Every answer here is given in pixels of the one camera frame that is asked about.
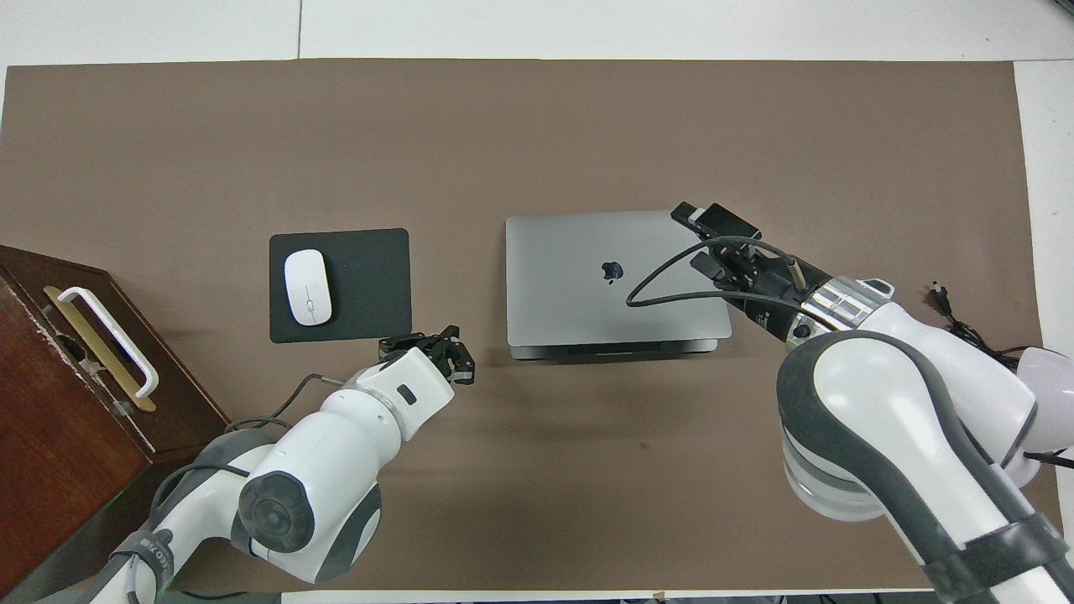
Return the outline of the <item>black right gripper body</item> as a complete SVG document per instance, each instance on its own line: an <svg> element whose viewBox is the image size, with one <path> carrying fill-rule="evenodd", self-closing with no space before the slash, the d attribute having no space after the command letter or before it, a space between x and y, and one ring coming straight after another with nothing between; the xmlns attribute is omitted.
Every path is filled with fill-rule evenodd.
<svg viewBox="0 0 1074 604"><path fill-rule="evenodd" d="M764 256L757 246L749 244L748 238L732 238L703 249L719 255L729 268L729 288L725 292L757 294L757 299L730 297L729 305L741 310L752 322L761 326L779 341L793 336L795 322L802 320L797 307L821 287L821 269L797 259L795 264L801 271L802 287L795 286L789 261L774 246L761 244L761 249L774 254Z"/></svg>

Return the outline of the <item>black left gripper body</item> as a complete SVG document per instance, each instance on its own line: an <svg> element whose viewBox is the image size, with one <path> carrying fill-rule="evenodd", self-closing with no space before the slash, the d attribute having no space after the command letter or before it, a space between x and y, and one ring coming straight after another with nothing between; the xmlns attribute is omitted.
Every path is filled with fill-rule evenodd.
<svg viewBox="0 0 1074 604"><path fill-rule="evenodd" d="M430 362L437 366L446 382L456 382L454 375L456 375L459 353L452 336L434 334L419 339L417 349L424 353Z"/></svg>

